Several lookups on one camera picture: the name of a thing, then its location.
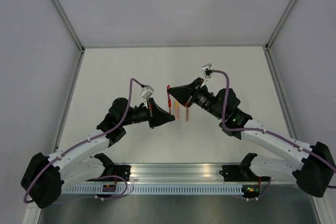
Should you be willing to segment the orange highlighter pen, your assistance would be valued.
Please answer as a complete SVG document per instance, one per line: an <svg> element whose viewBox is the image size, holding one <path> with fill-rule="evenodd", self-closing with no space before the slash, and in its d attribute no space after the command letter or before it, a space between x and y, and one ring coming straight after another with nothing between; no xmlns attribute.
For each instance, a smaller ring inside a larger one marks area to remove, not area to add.
<svg viewBox="0 0 336 224"><path fill-rule="evenodd" d="M185 111L185 121L188 122L189 121L189 107L186 107L186 111Z"/></svg>

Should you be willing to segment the red thin pen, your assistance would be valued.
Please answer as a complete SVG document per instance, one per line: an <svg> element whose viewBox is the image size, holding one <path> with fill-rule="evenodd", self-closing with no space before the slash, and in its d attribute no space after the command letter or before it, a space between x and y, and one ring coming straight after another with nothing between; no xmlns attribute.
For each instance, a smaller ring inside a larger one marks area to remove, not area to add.
<svg viewBox="0 0 336 224"><path fill-rule="evenodd" d="M168 93L168 90L167 90L167 103L168 103L168 108L169 108L169 114L172 115L172 103L171 103L171 96L170 94Z"/></svg>

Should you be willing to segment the pencil shaped pink pen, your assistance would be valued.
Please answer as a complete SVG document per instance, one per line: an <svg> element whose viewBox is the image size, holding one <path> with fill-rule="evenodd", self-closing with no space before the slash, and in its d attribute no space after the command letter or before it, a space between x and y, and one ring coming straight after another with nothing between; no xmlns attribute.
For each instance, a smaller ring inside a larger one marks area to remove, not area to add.
<svg viewBox="0 0 336 224"><path fill-rule="evenodd" d="M175 117L177 120L180 119L180 108L179 107L175 107Z"/></svg>

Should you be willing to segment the small orange cap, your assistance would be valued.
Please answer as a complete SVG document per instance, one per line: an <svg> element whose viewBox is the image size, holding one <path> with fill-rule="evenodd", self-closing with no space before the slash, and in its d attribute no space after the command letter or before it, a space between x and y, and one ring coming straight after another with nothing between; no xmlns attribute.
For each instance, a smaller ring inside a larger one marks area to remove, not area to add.
<svg viewBox="0 0 336 224"><path fill-rule="evenodd" d="M175 109L178 109L180 106L179 102L178 101L174 101L174 108Z"/></svg>

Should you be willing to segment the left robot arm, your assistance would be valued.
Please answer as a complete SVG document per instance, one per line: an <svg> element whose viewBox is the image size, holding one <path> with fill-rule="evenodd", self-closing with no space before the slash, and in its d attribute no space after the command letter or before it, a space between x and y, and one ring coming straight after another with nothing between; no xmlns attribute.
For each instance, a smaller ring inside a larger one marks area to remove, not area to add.
<svg viewBox="0 0 336 224"><path fill-rule="evenodd" d="M34 202L43 209L76 184L98 178L110 180L114 163L103 151L125 136L125 126L146 122L153 129L174 120L153 98L133 108L128 99L115 99L103 121L86 139L66 150L48 155L39 152L31 158L20 182L25 190L24 203Z"/></svg>

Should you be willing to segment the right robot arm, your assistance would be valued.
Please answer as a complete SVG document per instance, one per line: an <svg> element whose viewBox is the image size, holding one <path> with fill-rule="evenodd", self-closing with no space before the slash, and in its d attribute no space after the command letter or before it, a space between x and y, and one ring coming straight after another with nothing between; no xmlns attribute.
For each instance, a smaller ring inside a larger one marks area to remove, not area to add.
<svg viewBox="0 0 336 224"><path fill-rule="evenodd" d="M321 142L309 144L272 132L251 115L239 109L240 100L230 87L217 95L208 91L202 78L192 83L168 88L178 103L189 108L196 104L221 120L219 127L228 136L256 144L278 156L269 159L249 153L239 165L244 180L270 177L295 182L305 193L321 198L335 174L335 162L330 149Z"/></svg>

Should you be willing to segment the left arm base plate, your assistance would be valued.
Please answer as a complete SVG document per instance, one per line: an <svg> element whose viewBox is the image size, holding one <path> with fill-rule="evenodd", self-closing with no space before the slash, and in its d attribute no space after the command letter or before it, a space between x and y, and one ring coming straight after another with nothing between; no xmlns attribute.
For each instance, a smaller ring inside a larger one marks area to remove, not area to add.
<svg viewBox="0 0 336 224"><path fill-rule="evenodd" d="M128 182L130 175L131 175L131 166L114 164L113 166L106 168L106 170L104 171L102 175L103 176L110 176L110 175L119 176Z"/></svg>

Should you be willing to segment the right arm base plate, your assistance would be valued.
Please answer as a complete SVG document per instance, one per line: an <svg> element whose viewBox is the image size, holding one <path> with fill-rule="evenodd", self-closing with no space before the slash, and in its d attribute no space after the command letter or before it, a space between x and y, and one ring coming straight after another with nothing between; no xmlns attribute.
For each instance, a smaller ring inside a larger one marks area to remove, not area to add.
<svg viewBox="0 0 336 224"><path fill-rule="evenodd" d="M223 165L219 174L225 182L268 182L269 177L258 177L249 168L239 165Z"/></svg>

